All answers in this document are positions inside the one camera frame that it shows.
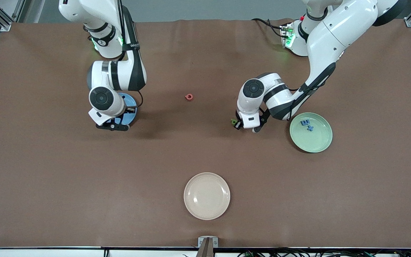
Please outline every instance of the small red object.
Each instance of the small red object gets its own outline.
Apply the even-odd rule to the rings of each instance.
[[[188,100],[188,101],[192,101],[193,100],[193,95],[192,94],[187,94],[185,96],[185,99]]]

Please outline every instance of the green plate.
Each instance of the green plate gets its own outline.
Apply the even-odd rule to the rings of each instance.
[[[313,127],[312,131],[308,130],[308,125],[302,126],[300,123],[306,120]],[[299,148],[309,153],[324,151],[333,141],[331,125],[320,115],[311,112],[304,112],[292,119],[290,135]]]

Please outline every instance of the black cable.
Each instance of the black cable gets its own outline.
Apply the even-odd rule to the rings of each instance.
[[[121,28],[121,37],[123,45],[126,44],[126,29],[125,29],[125,17],[123,15],[123,4],[121,0],[118,0],[118,15],[120,17],[120,28]]]
[[[288,36],[283,36],[283,35],[281,35],[281,34],[278,34],[277,31],[275,31],[276,28],[277,28],[277,29],[280,29],[280,26],[284,26],[284,25],[286,25],[286,24],[288,24],[288,23],[282,24],[282,25],[280,25],[280,26],[274,26],[274,25],[270,24],[270,20],[269,20],[269,19],[267,19],[267,22],[266,22],[266,21],[263,21],[263,20],[261,20],[261,19],[259,19],[259,18],[254,18],[254,19],[252,19],[252,21],[261,21],[261,22],[264,23],[266,26],[269,26],[269,27],[272,29],[272,31],[273,31],[277,36],[280,36],[280,37],[282,37],[282,38],[284,38],[284,39],[287,39],[287,38],[288,38]]]
[[[138,108],[142,106],[142,104],[144,103],[144,97],[142,96],[142,93],[140,91],[137,91],[137,93],[139,93],[139,95],[141,96],[141,103],[136,106],[128,106],[127,108]]]
[[[275,31],[274,26],[272,26],[272,24],[270,24],[270,20],[269,20],[269,19],[267,19],[267,22],[269,23],[269,26],[270,26],[270,28],[272,29],[272,31],[273,31],[277,36],[280,36],[280,37],[282,37],[282,38],[284,38],[284,39],[287,39],[287,38],[288,38],[288,36],[283,36],[282,34],[278,34],[277,31]]]
[[[280,27],[277,27],[277,26],[274,26],[274,25],[270,25],[269,23],[267,23],[266,21],[264,21],[260,18],[254,18],[254,19],[252,19],[252,21],[259,21],[259,22],[264,23],[266,26],[272,26],[273,28],[278,28],[278,29],[280,28]]]
[[[122,53],[121,53],[121,55],[120,55],[120,57],[119,57],[119,61],[121,61],[121,60],[123,60],[123,58],[125,57],[125,55],[126,55],[126,52],[125,51],[123,51]]]
[[[378,252],[375,252],[374,254],[372,254],[373,256],[376,256],[377,254],[379,254],[381,251],[383,251],[383,249],[380,249]]]

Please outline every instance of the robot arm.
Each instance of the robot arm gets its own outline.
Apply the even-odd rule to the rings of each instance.
[[[60,0],[59,10],[70,21],[84,23],[103,57],[115,58],[122,52],[128,56],[125,61],[95,61],[90,66],[87,75],[88,99],[93,107],[88,113],[90,117],[100,127],[128,110],[135,112],[139,106],[126,106],[116,92],[140,91],[147,82],[129,10],[121,0]],[[98,37],[96,31],[104,38]]]
[[[294,54],[307,56],[307,39],[313,29],[323,21],[332,11],[332,5],[340,5],[343,0],[302,0],[307,11],[302,19],[287,25],[283,39],[283,46]],[[377,3],[378,18],[373,26],[381,26],[392,21],[404,9],[407,0],[380,0]]]
[[[263,92],[263,97],[259,96],[257,99],[248,101],[252,103],[251,105],[244,105],[242,103],[247,102],[249,98],[248,95],[244,94],[246,88],[246,84],[244,84],[239,94],[237,109],[237,116],[243,123],[243,127],[253,127],[254,132],[259,131],[261,118],[255,119],[256,122],[249,122],[246,117],[250,114],[255,115],[254,113],[259,115],[258,104],[263,101],[268,108],[265,112],[269,112],[272,117],[279,120],[290,119],[299,107],[319,87],[324,85],[333,73],[336,61],[341,57],[344,50],[375,23],[379,15],[379,8],[387,9],[388,6],[395,6],[397,2],[398,0],[380,0],[379,4],[377,0],[343,1],[311,32],[307,40],[310,75],[294,94],[291,94],[286,86],[267,86]]]

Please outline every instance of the brown table surface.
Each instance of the brown table surface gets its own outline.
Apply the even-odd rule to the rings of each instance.
[[[301,112],[334,131],[322,153],[286,121],[230,124],[242,84],[308,76],[306,58],[254,21],[137,24],[148,83],[128,132],[88,117],[99,55],[81,24],[13,24],[0,36],[0,247],[411,247],[411,28],[373,27]],[[192,93],[194,101],[184,95]],[[215,172],[227,212],[194,218],[188,180]]]

